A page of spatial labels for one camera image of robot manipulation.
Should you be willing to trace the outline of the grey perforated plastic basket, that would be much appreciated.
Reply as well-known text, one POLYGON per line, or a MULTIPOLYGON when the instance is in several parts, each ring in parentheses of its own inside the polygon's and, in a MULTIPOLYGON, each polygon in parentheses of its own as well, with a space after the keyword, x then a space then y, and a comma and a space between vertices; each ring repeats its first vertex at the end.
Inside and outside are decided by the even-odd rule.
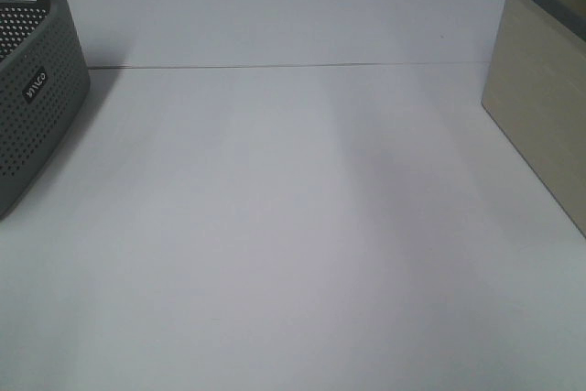
POLYGON ((22 199, 90 89, 68 0, 1 4, 1 214, 22 199))

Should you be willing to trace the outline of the beige plastic storage basket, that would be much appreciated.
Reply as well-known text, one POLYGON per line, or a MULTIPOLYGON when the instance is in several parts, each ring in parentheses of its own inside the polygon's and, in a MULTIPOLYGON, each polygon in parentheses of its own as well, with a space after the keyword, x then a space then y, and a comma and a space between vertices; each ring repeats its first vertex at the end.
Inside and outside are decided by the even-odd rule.
POLYGON ((585 0, 505 0, 482 106, 585 230, 585 0))

